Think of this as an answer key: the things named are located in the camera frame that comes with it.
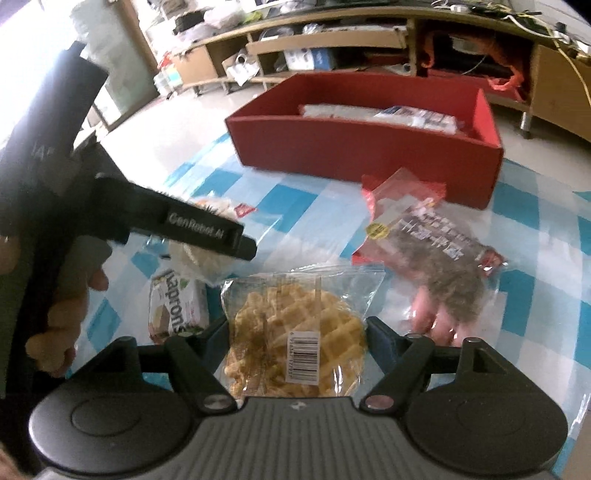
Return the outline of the person's left hand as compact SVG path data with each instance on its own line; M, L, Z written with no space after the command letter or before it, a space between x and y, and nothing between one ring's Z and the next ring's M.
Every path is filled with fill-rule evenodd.
M7 383L10 348L16 344L13 335L16 314L24 296L25 284L17 271L21 245L19 238L1 238L1 383ZM81 331L81 322L88 310L88 291L105 291L109 281L102 268L84 271L86 286L74 296L57 301L48 311L45 332L26 335L23 350L43 372L54 377L65 374L75 357L74 345Z

